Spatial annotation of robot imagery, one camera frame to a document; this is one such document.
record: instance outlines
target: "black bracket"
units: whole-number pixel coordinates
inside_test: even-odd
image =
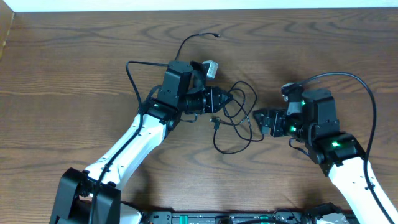
[[[317,139],[313,146],[305,144],[311,160],[319,164],[323,174],[328,177],[333,165],[341,166],[346,159],[365,157],[365,151],[352,134],[339,133],[327,138]]]
[[[253,111],[254,119],[256,120],[261,134],[269,134],[273,137],[286,136],[284,131],[284,115],[285,110],[281,109],[260,109]]]
[[[86,173],[69,168],[61,177],[50,224],[88,223],[91,203],[80,200],[93,191],[95,181]],[[93,223],[112,224],[120,221],[120,190],[101,184],[95,204]]]

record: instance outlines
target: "green led light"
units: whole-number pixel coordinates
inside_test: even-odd
[[[340,146],[340,144],[338,144],[337,142],[332,142],[331,145],[332,145],[333,147]]]
[[[180,224],[188,224],[188,215],[180,215]]]
[[[269,218],[268,218],[268,216],[263,215],[263,216],[260,216],[260,219],[269,219]]]

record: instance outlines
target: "wooden table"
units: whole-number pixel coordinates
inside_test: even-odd
[[[61,175],[97,160],[133,121],[137,101],[124,63],[167,63],[198,32],[222,38],[190,40],[181,60],[218,62],[211,84],[224,89],[249,82],[259,95],[256,109],[283,106],[283,84],[318,73],[363,78],[379,116],[373,170],[398,207],[398,9],[32,13],[16,15],[0,62],[0,223],[47,222]],[[131,70],[142,96],[162,83],[164,68]],[[341,77],[316,85],[333,92],[342,130],[366,147],[371,104],[362,86]],[[264,211],[323,202],[349,209],[287,138],[266,136],[224,156],[213,148],[209,118],[180,123],[138,168],[122,199],[174,210]],[[258,138],[257,126],[254,131]],[[245,144],[226,126],[217,143],[223,149]]]

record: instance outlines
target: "cable connector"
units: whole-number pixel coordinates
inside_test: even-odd
[[[211,121],[211,122],[214,122],[214,130],[218,130],[218,128],[220,128],[220,121],[221,121],[221,118],[219,118],[219,117],[212,117],[212,118],[210,119],[210,121]]]

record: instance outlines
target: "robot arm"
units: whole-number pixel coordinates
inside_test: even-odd
[[[117,143],[95,163],[89,165],[85,170],[88,177],[98,180],[103,167],[120,147],[137,131],[140,116],[137,115],[127,132],[117,141]],[[156,146],[162,143],[166,135],[166,124],[162,124],[160,119],[149,114],[144,115],[142,129],[123,150],[122,153],[113,161],[109,171],[105,174],[102,183],[113,183],[117,189],[123,190],[125,184],[130,179],[132,173],[139,164]]]
[[[169,62],[157,98],[148,96],[142,103],[143,120],[139,134],[132,139],[138,131],[140,115],[94,164],[83,172],[68,169],[60,180],[50,223],[87,223],[90,204],[80,197],[92,195],[99,189],[96,203],[93,202],[95,212],[91,213],[94,223],[137,224],[141,213],[121,204],[121,191],[146,155],[178,125],[182,113],[216,113],[233,100],[232,94],[217,86],[206,86],[206,79],[215,77],[217,67],[212,61]]]
[[[353,135],[340,131],[330,91],[304,90],[297,83],[289,83],[282,87],[282,96],[288,102],[287,109],[266,108],[253,112],[262,134],[291,136],[305,143],[309,158],[337,186],[360,223],[389,223],[365,181],[365,151]],[[368,174],[382,206],[394,223],[398,223],[397,210],[375,178],[370,162]],[[322,215],[312,217],[308,223],[324,223]]]
[[[374,176],[370,162],[368,162],[368,173],[377,197],[394,223],[398,223],[397,210]],[[333,165],[329,179],[343,194],[360,223],[389,223],[367,187],[362,158],[344,160],[342,166]]]

